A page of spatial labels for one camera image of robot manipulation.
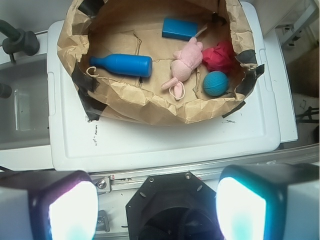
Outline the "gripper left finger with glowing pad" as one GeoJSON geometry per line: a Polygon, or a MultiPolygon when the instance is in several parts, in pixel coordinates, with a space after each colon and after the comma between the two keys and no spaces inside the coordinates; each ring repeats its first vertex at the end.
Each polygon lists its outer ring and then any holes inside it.
{"type": "Polygon", "coordinates": [[[0,174],[2,240],[91,240],[98,208],[96,186],[84,171],[0,174]]]}

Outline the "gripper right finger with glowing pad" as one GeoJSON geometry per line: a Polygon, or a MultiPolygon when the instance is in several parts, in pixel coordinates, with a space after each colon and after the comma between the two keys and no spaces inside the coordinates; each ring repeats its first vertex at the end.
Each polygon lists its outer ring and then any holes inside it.
{"type": "Polygon", "coordinates": [[[229,165],[217,185],[216,212],[227,240],[318,240],[320,168],[229,165]]]}

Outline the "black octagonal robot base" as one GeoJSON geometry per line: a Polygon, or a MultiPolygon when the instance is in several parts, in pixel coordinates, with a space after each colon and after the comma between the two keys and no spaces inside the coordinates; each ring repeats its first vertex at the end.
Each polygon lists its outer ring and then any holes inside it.
{"type": "Polygon", "coordinates": [[[216,192],[191,172],[149,176],[125,206],[131,240],[222,240],[216,192]]]}

